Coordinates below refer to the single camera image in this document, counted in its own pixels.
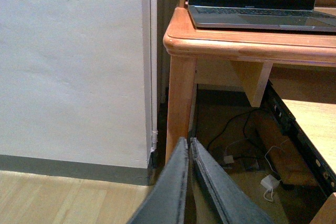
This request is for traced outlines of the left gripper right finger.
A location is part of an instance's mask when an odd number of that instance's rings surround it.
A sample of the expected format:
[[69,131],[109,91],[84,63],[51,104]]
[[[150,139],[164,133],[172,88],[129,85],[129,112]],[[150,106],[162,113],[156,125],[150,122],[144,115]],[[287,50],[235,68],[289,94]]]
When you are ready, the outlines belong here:
[[196,138],[191,139],[190,150],[195,176],[216,223],[273,223]]

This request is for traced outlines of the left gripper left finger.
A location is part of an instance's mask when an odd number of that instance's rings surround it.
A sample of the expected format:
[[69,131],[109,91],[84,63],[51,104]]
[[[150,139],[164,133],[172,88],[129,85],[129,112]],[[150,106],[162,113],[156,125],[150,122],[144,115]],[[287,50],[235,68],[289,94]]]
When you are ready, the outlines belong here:
[[154,188],[128,223],[184,223],[189,155],[181,137]]

